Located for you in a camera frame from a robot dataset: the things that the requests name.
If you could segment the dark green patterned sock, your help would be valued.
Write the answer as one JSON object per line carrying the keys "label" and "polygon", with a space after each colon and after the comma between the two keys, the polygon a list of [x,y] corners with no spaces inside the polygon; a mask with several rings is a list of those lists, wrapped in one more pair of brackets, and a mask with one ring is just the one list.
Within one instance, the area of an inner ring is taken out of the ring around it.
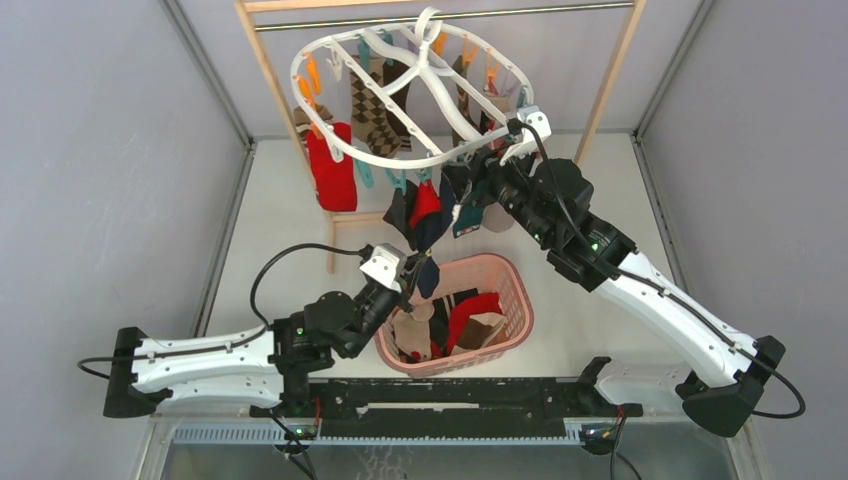
{"label": "dark green patterned sock", "polygon": [[455,205],[455,219],[451,231],[454,239],[481,229],[486,205],[483,201],[486,183],[478,183],[471,192]]}

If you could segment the cream white sock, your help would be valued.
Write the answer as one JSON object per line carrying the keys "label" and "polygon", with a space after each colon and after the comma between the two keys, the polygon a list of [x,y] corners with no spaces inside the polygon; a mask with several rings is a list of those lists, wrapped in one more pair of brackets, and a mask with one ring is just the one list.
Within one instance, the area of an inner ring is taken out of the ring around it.
{"label": "cream white sock", "polygon": [[411,312],[398,310],[391,319],[399,352],[414,362],[432,359],[430,320],[435,308],[431,303],[414,306]]}

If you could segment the black sock with beige stripes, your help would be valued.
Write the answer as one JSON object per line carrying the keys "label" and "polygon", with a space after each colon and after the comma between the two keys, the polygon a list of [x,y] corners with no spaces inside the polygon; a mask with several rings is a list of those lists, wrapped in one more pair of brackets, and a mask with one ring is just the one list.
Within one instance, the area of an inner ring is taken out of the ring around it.
{"label": "black sock with beige stripes", "polygon": [[477,296],[478,294],[479,290],[472,288],[432,299],[431,305],[433,306],[434,311],[429,322],[430,330],[436,332],[446,331],[449,326],[452,310],[458,304]]}

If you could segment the pink plastic laundry basket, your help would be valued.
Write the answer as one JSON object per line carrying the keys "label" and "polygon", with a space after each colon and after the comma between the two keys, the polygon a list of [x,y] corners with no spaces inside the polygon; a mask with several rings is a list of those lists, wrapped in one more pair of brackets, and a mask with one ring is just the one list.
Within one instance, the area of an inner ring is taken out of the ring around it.
{"label": "pink plastic laundry basket", "polygon": [[375,336],[376,350],[385,365],[420,379],[496,360],[524,343],[533,329],[534,314],[513,263],[503,256],[483,253],[440,265],[440,281],[433,293],[435,299],[473,289],[480,294],[494,292],[499,295],[499,306],[506,322],[492,345],[429,362],[404,363],[393,338],[393,329],[386,323]]}

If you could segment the navy sock with red cuff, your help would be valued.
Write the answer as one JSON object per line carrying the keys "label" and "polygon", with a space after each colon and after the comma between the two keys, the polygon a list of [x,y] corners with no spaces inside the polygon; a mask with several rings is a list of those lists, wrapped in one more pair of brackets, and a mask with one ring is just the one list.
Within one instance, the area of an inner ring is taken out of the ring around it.
{"label": "navy sock with red cuff", "polygon": [[414,249],[426,255],[417,280],[419,294],[424,299],[432,297],[440,282],[440,268],[431,249],[451,226],[455,204],[453,186],[444,175],[441,176],[438,189],[431,181],[423,182],[418,187],[409,223],[414,233]]}

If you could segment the brown and tan sock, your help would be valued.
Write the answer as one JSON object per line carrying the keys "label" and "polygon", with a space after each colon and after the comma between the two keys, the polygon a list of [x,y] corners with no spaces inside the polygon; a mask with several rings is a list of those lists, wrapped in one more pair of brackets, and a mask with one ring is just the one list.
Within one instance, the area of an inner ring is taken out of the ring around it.
{"label": "brown and tan sock", "polygon": [[455,342],[451,355],[486,349],[506,342],[509,339],[506,324],[506,317],[498,313],[471,315]]}

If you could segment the wooden clothes rack frame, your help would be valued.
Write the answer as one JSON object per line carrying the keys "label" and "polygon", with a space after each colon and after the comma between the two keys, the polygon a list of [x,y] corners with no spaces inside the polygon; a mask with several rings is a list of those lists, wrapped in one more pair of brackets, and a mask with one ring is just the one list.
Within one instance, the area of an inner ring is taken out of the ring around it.
{"label": "wooden clothes rack frame", "polygon": [[[307,9],[321,9],[321,8],[341,8],[341,7],[349,7],[349,6],[367,6],[367,5],[379,5],[379,4],[395,4],[395,3],[404,3],[405,1],[236,1],[235,8],[239,19],[241,21],[242,27],[245,30],[248,41],[253,49],[255,57],[258,61],[259,68],[268,84],[272,97],[276,102],[279,113],[289,131],[289,134],[293,138],[295,142],[295,146],[297,148],[297,152],[300,155],[301,160],[306,166],[307,170],[309,169],[309,160],[307,158],[307,153],[304,146],[300,143],[299,135],[295,128],[295,123],[293,119],[293,109],[290,108],[288,103],[288,99],[283,90],[281,81],[277,75],[277,72],[272,64],[272,61],[269,57],[269,53],[267,51],[266,45],[263,40],[260,38],[260,32],[256,32],[254,30],[254,26],[257,25],[254,16],[255,14],[263,14],[263,13],[278,13],[285,11],[296,11],[296,10],[307,10]],[[638,27],[639,21],[641,19],[643,10],[645,8],[646,1],[635,1],[635,7],[628,8],[629,13],[626,17],[626,20],[623,22],[620,34],[618,36],[616,45],[613,49],[613,53],[610,56],[606,71],[604,73],[603,79],[601,81],[601,85],[599,87],[598,93],[596,95],[595,101],[593,103],[593,107],[587,121],[586,127],[584,129],[583,135],[581,137],[580,143],[578,145],[576,154],[574,156],[573,161],[579,167],[582,167],[585,163],[585,157],[590,149],[590,146],[594,140],[594,137],[597,133],[598,127],[600,125],[601,118],[606,109],[609,99],[611,98],[613,87],[619,76],[619,71],[623,65],[624,58],[629,49],[632,38],[635,34],[635,31]],[[534,90],[531,85],[530,80],[527,76],[516,66],[513,62],[511,62],[505,55],[501,52],[497,51],[493,46],[491,46],[487,41],[482,39],[476,34],[468,32],[465,29],[461,29],[459,27],[454,27],[450,25],[444,25],[444,20],[435,20],[433,16],[441,12],[438,9],[433,7],[427,7],[419,17],[416,17],[416,20],[413,22],[405,22],[405,23],[388,23],[388,24],[380,24],[380,26],[376,31],[385,30],[386,32],[390,31],[401,31],[401,33],[407,38],[409,42],[412,44],[418,45],[419,54],[412,55],[411,60],[408,59],[409,55],[401,55],[400,50],[394,46],[389,45],[387,42],[380,39],[380,43],[377,44],[377,34],[372,32],[374,29],[363,28],[351,30],[347,33],[334,34],[327,37],[323,37],[318,39],[307,46],[305,46],[300,53],[297,54],[297,58],[295,58],[292,63],[292,70],[289,74],[291,80],[291,86],[294,89],[293,95],[294,100],[297,105],[304,109],[306,114],[309,116],[312,125],[313,131],[317,131],[318,136],[322,135],[327,138],[329,141],[330,149],[333,155],[333,159],[336,162],[340,162],[343,158],[344,154],[351,155],[351,157],[356,160],[359,159],[369,165],[373,165],[375,167],[380,168],[388,168],[388,169],[396,169],[396,170],[414,170],[414,169],[423,169],[425,167],[432,167],[439,165],[440,163],[437,160],[444,162],[449,160],[450,158],[457,157],[462,153],[466,153],[470,151],[472,146],[474,145],[466,145],[463,147],[457,147],[448,152],[441,152],[438,150],[438,147],[432,142],[432,139],[425,135],[423,132],[416,130],[418,125],[408,117],[405,112],[399,111],[399,106],[390,99],[390,95],[394,94],[399,89],[403,88],[407,84],[409,84],[414,78],[421,78],[421,80],[428,85],[428,88],[434,93],[435,101],[437,105],[440,107],[445,118],[450,122],[451,127],[456,130],[458,133],[464,135],[470,132],[470,127],[466,128],[460,124],[460,120],[464,120],[464,118],[460,115],[459,110],[456,108],[455,102],[451,102],[448,98],[448,93],[446,88],[443,85],[436,85],[433,82],[437,82],[437,77],[449,77],[451,78],[458,86],[462,87],[468,94],[468,96],[475,99],[485,110],[486,112],[494,118],[496,121],[501,122],[503,125],[506,124],[505,114],[502,112],[496,111],[495,105],[492,104],[488,99],[484,98],[483,93],[480,93],[477,90],[473,90],[471,84],[463,79],[448,65],[445,63],[441,57],[436,58],[435,56],[432,58],[432,62],[430,62],[430,56],[436,55],[432,49],[432,45],[438,43],[441,45],[441,41],[437,42],[439,38],[444,35],[455,36],[457,38],[462,38],[464,41],[467,38],[467,43],[471,45],[475,45],[476,48],[485,49],[487,55],[490,55],[498,65],[503,66],[507,70],[513,72],[513,75],[519,80],[520,85],[523,89],[526,90],[526,99],[527,101],[532,101],[534,99]],[[344,49],[338,45],[341,41],[353,41],[359,37],[363,38],[363,41],[369,45],[369,48],[374,52],[379,53],[385,58],[404,61],[409,64],[408,72],[405,76],[401,76],[394,83],[389,84],[387,87],[379,87],[376,85],[367,85],[368,81],[371,81],[370,75],[367,75],[368,72],[364,70],[365,67],[361,67],[360,65],[353,64],[353,57],[349,55]],[[312,104],[309,103],[309,98],[313,98],[309,96],[304,96],[301,92],[300,85],[302,82],[296,77],[296,74],[299,73],[300,63],[302,58],[311,58],[310,55],[313,55],[314,47],[317,48],[325,48],[330,50],[332,53],[330,54],[330,60],[332,65],[337,65],[339,62],[334,60],[337,57],[342,61],[342,67],[347,67],[352,70],[355,74],[365,75],[366,86],[369,88],[376,89],[374,94],[380,98],[382,101],[387,103],[386,108],[391,110],[397,110],[395,113],[399,116],[400,121],[404,122],[407,125],[410,133],[413,134],[415,138],[418,139],[422,145],[432,149],[433,152],[438,151],[435,157],[431,157],[432,159],[419,159],[419,160],[409,160],[409,165],[404,166],[402,161],[399,160],[391,160],[391,159],[380,159],[374,155],[366,154],[365,152],[360,152],[356,150],[353,146],[350,146],[349,143],[342,142],[337,135],[331,132],[330,126],[324,122],[321,117],[317,114],[317,112],[312,107]],[[329,226],[329,241],[331,246],[335,246],[337,240],[337,234],[339,229],[344,227],[358,227],[358,226],[371,226],[377,225],[381,222],[382,214],[379,212],[365,212],[365,213],[350,213],[350,214],[336,214],[333,212],[325,213],[326,222],[328,222]]]}

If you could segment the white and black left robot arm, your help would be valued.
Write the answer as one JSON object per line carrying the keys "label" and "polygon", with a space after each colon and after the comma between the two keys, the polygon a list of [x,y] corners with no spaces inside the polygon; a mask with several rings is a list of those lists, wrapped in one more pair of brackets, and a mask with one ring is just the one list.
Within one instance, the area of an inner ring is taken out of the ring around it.
{"label": "white and black left robot arm", "polygon": [[194,339],[154,339],[137,327],[121,329],[103,406],[107,418],[137,418],[158,407],[199,401],[242,403],[305,414],[309,376],[353,359],[410,298],[428,252],[411,256],[388,244],[358,251],[365,284],[355,296],[322,294],[302,310],[238,333]]}

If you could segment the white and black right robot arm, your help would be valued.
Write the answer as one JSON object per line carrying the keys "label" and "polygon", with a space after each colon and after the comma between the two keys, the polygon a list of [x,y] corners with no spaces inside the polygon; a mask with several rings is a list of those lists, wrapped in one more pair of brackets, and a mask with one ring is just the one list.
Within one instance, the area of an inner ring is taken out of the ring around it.
{"label": "white and black right robot arm", "polygon": [[533,173],[525,160],[475,161],[443,173],[457,201],[500,205],[561,277],[628,310],[677,351],[690,371],[672,396],[695,424],[731,438],[758,415],[766,383],[782,377],[785,345],[717,318],[591,213],[594,186],[573,161],[552,159]]}

